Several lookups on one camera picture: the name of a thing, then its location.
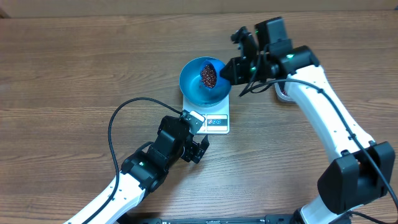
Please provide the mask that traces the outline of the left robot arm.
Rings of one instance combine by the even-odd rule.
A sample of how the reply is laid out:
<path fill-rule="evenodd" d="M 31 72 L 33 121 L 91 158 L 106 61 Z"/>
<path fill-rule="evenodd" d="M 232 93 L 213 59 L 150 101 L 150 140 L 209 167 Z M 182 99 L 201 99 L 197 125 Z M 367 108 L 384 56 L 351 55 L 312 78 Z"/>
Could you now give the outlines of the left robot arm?
<path fill-rule="evenodd" d="M 165 116 L 157 139 L 125 159 L 112 182 L 67 223 L 114 223 L 159 188 L 179 159 L 199 163 L 210 143 L 207 136 L 200 143 L 193 137 L 205 120 L 194 111 L 178 118 Z"/>

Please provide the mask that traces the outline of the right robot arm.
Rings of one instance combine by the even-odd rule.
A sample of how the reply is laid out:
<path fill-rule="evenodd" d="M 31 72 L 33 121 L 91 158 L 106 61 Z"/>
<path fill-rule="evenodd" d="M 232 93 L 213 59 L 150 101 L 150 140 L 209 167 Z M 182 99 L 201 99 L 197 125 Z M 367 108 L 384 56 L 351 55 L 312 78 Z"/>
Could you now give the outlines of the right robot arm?
<path fill-rule="evenodd" d="M 329 159 L 318 179 L 318 196 L 291 215 L 268 215 L 267 223 L 349 223 L 358 207 L 385 195 L 397 200 L 390 180 L 395 151 L 376 142 L 353 119 L 329 84 L 312 50 L 294 47 L 284 20 L 275 17 L 238 29 L 231 41 L 241 55 L 232 58 L 221 76 L 245 93 L 270 87 L 285 93 L 313 126 Z"/>

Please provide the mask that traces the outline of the blue plastic measuring scoop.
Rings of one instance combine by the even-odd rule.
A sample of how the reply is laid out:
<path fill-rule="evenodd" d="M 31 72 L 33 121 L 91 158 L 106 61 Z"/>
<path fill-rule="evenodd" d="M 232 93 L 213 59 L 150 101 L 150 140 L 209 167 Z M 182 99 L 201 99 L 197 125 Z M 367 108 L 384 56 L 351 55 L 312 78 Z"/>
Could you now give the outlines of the blue plastic measuring scoop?
<path fill-rule="evenodd" d="M 205 87 L 215 90 L 229 88 L 230 82 L 221 76 L 224 63 L 217 59 L 207 59 L 200 65 L 200 81 Z"/>

